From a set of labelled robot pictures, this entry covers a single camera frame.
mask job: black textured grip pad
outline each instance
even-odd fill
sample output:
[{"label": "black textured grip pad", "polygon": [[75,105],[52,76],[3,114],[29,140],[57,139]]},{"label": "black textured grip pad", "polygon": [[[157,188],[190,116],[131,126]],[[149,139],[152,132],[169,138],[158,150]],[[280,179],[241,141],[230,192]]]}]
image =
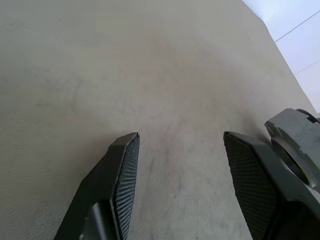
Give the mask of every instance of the black textured grip pad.
[{"label": "black textured grip pad", "polygon": [[128,238],[129,224],[135,198],[135,187],[139,155],[139,137],[128,145],[117,180],[113,202],[121,239]]},{"label": "black textured grip pad", "polygon": [[225,134],[236,198],[254,240],[263,240],[281,197],[265,173],[259,158],[245,142]]}]

